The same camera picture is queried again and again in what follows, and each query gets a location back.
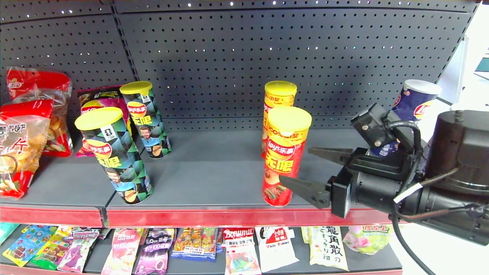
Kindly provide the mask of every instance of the yellow lid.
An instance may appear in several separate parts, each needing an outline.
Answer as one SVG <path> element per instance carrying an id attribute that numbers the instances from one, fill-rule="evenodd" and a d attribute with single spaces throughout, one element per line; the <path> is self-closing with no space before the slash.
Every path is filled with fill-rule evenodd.
<path id="1" fill-rule="evenodd" d="M 295 95 L 297 93 L 297 86 L 289 81 L 270 81 L 265 84 L 265 92 L 274 95 Z"/>
<path id="2" fill-rule="evenodd" d="M 112 124 L 122 118 L 122 111 L 117 107 L 104 107 L 86 112 L 75 120 L 78 130 L 89 131 Z"/>
<path id="3" fill-rule="evenodd" d="M 268 111 L 268 122 L 280 132 L 292 133 L 309 128 L 312 116 L 298 107 L 282 105 Z"/>
<path id="4" fill-rule="evenodd" d="M 136 81 L 127 83 L 119 88 L 119 91 L 123 94 L 135 94 L 142 93 L 144 95 L 148 94 L 148 91 L 153 87 L 149 81 Z"/>

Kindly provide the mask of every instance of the lay's chip canister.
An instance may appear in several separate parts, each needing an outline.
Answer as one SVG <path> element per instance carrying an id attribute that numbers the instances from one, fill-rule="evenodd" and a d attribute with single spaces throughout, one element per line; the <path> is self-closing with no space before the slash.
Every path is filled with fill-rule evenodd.
<path id="1" fill-rule="evenodd" d="M 267 152 L 267 134 L 268 134 L 268 111 L 277 106 L 294 105 L 297 86 L 288 81 L 270 81 L 265 84 L 265 102 L 263 104 L 263 132 L 262 132 L 262 158 L 265 158 Z"/>
<path id="2" fill-rule="evenodd" d="M 297 107 L 278 106 L 268 112 L 262 195 L 271 206 L 286 206 L 292 198 L 292 191 L 280 184 L 279 175 L 297 177 L 311 123 L 311 115 Z"/>
<path id="3" fill-rule="evenodd" d="M 150 157 L 159 159 L 168 155 L 172 147 L 156 105 L 151 82 L 136 81 L 123 85 L 119 90 Z"/>
<path id="4" fill-rule="evenodd" d="M 426 110 L 436 97 L 442 92 L 442 87 L 419 79 L 404 81 L 404 87 L 392 107 L 392 110 L 401 120 L 420 121 Z M 372 148 L 370 151 L 378 156 L 385 157 L 398 150 L 399 143 L 394 141 L 383 147 Z"/>
<path id="5" fill-rule="evenodd" d="M 75 126 L 122 200 L 135 205 L 146 200 L 153 187 L 122 116 L 117 107 L 99 108 L 79 116 Z"/>

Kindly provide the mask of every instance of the barcode label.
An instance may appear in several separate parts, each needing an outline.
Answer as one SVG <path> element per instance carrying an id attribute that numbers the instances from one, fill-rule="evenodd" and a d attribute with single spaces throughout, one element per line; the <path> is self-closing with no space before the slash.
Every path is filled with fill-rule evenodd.
<path id="1" fill-rule="evenodd" d="M 100 130 L 104 135 L 105 141 L 110 141 L 117 138 L 117 134 L 115 133 L 114 128 L 112 128 L 112 125 L 102 127 Z"/>

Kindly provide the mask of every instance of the white snack bag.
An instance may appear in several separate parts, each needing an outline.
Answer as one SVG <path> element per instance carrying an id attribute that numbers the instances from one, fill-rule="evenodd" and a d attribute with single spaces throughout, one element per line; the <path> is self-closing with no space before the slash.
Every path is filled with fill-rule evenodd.
<path id="1" fill-rule="evenodd" d="M 291 238 L 294 230 L 288 227 L 257 227 L 255 228 L 260 251 L 260 267 L 262 272 L 281 268 L 299 259 L 295 257 Z"/>
<path id="2" fill-rule="evenodd" d="M 309 264 L 348 270 L 339 226 L 309 227 Z"/>

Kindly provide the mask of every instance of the yellow chip canister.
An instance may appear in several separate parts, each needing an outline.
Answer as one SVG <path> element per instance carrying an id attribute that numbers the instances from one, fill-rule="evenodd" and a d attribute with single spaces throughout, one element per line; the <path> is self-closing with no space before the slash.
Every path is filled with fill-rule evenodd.
<path id="1" fill-rule="evenodd" d="M 269 110 L 262 188 L 268 204 L 289 204 L 292 191 L 280 184 L 279 175 L 297 177 L 311 123 L 311 114 L 298 107 L 278 106 Z"/>
<path id="2" fill-rule="evenodd" d="M 263 112 L 263 133 L 262 133 L 262 158 L 265 158 L 267 151 L 267 134 L 268 134 L 268 112 L 277 106 L 294 105 L 297 86 L 288 81 L 271 81 L 265 84 L 265 102 Z"/>

